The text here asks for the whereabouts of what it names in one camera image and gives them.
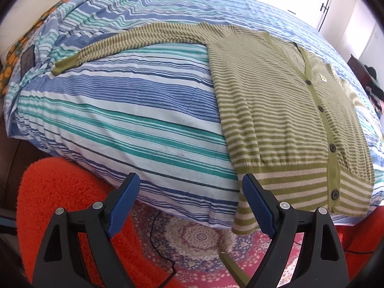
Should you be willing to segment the green striped knit cardigan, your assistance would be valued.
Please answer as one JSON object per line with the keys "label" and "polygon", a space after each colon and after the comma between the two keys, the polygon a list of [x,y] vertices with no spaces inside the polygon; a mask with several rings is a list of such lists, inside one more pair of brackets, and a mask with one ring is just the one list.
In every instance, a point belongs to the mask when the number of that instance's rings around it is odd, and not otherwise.
{"label": "green striped knit cardigan", "polygon": [[221,129],[240,193],[232,231],[262,221],[251,212],[245,176],[302,210],[364,217],[375,174],[355,111],[357,98],[331,66],[268,32],[205,22],[154,22],[50,61],[53,75],[121,51],[154,44],[207,48]]}

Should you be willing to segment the pile of clothes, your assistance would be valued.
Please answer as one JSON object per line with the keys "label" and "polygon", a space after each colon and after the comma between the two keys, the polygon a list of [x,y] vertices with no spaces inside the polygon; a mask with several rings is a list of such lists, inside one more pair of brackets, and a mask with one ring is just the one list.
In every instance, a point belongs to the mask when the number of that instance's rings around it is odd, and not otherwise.
{"label": "pile of clothes", "polygon": [[370,75],[372,82],[365,87],[367,93],[378,118],[383,115],[383,91],[377,80],[376,70],[372,66],[364,65],[366,71]]}

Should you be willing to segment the orange fluffy trousers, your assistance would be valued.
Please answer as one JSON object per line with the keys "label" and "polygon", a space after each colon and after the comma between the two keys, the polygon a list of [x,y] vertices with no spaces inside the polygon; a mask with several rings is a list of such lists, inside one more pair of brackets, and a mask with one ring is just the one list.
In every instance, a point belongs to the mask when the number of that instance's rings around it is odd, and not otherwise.
{"label": "orange fluffy trousers", "polygon": [[[103,201],[114,189],[85,169],[61,158],[39,160],[25,171],[18,193],[16,226],[27,279],[32,284],[38,251],[49,221],[59,207],[67,211],[87,209]],[[87,271],[94,287],[104,287],[85,234],[78,235]],[[173,272],[166,272],[143,255],[128,215],[122,230],[111,239],[134,287],[179,287]]]}

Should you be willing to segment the red patterned rug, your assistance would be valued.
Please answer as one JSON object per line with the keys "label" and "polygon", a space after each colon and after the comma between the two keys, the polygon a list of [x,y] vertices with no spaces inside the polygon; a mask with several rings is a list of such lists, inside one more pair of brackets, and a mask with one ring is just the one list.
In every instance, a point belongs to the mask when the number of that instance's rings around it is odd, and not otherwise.
{"label": "red patterned rug", "polygon": [[226,252],[252,276],[271,242],[261,231],[237,236],[141,202],[135,202],[131,215],[144,256],[167,272],[176,269],[176,279],[184,287],[236,287],[219,252]]}

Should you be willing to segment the blue striped bed sheet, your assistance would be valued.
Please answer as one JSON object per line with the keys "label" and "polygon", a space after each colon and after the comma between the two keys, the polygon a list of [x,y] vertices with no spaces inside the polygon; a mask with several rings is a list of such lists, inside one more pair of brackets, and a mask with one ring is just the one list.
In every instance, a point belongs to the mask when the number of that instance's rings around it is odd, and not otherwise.
{"label": "blue striped bed sheet", "polygon": [[[355,111],[372,157],[375,183],[367,215],[383,204],[383,135],[362,86],[315,29],[254,0],[63,3],[27,41],[12,72],[4,104],[7,135],[75,161],[114,186],[135,172],[142,202],[212,228],[232,229],[240,186],[221,129],[205,46],[154,44],[60,75],[51,72],[52,58],[154,22],[268,32],[329,64],[357,98]],[[341,225],[365,217],[331,216]]]}

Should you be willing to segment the dark wooden side table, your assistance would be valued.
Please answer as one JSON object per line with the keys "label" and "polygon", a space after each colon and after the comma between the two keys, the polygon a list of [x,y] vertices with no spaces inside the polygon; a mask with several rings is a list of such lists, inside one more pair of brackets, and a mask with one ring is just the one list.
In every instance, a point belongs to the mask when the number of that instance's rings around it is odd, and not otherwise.
{"label": "dark wooden side table", "polygon": [[348,66],[353,71],[356,78],[358,78],[364,89],[366,87],[370,87],[371,89],[374,87],[374,78],[369,74],[365,65],[360,60],[351,55],[348,60]]}

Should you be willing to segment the orange floral mattress cover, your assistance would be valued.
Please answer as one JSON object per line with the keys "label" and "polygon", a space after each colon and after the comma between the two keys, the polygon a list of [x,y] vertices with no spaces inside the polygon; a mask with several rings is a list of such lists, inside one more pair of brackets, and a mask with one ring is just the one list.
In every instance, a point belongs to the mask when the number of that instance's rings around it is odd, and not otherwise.
{"label": "orange floral mattress cover", "polygon": [[46,18],[69,0],[16,0],[1,22],[1,96],[5,96],[27,41]]}

